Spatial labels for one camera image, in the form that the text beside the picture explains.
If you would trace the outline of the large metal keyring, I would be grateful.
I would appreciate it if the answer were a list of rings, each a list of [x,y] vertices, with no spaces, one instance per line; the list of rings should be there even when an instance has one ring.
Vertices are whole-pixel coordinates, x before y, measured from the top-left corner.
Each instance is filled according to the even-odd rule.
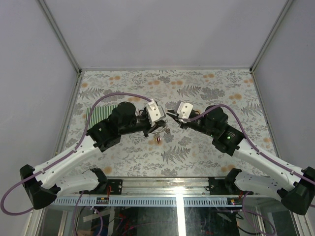
[[[170,133],[170,129],[167,125],[167,121],[165,122],[165,124],[158,128],[157,130],[155,130],[152,134],[153,134],[153,139],[157,144],[161,143],[161,139],[162,139],[162,133],[166,133],[169,134]]]

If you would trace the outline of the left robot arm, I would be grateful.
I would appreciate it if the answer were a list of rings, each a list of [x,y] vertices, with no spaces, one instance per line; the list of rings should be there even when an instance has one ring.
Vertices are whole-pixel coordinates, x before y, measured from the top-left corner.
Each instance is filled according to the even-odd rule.
[[[45,208],[57,197],[75,192],[106,194],[110,184],[100,168],[88,169],[76,176],[67,177],[66,174],[87,159],[102,156],[117,145],[123,135],[143,132],[148,137],[156,129],[166,126],[164,118],[165,112],[156,102],[149,103],[138,115],[132,103],[122,102],[108,118],[87,130],[77,144],[41,165],[23,166],[20,176],[25,180],[23,187],[33,208]]]

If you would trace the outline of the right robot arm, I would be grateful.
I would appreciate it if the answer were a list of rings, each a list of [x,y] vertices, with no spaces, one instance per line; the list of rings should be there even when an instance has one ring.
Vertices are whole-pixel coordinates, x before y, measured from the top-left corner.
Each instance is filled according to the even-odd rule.
[[[264,176],[254,176],[233,169],[226,176],[224,187],[230,194],[239,190],[250,191],[278,200],[288,210],[305,215],[315,197],[315,170],[290,164],[256,145],[246,134],[243,126],[236,129],[228,124],[228,109],[224,104],[209,106],[199,114],[190,103],[179,102],[167,114],[182,129],[193,129],[212,137],[212,145],[222,153],[245,161],[261,170]]]

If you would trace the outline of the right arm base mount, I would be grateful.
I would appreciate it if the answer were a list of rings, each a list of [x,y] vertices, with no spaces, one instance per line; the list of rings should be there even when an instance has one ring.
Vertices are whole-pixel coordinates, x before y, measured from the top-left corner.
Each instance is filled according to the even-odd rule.
[[[210,195],[232,195],[233,188],[225,181],[224,177],[208,177],[208,185],[205,190]]]

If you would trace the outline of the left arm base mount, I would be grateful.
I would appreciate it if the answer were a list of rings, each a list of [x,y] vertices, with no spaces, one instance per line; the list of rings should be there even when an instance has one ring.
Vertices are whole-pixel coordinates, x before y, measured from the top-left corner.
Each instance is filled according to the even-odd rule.
[[[122,179],[109,179],[105,187],[105,193],[107,195],[121,195],[122,189],[123,189]]]

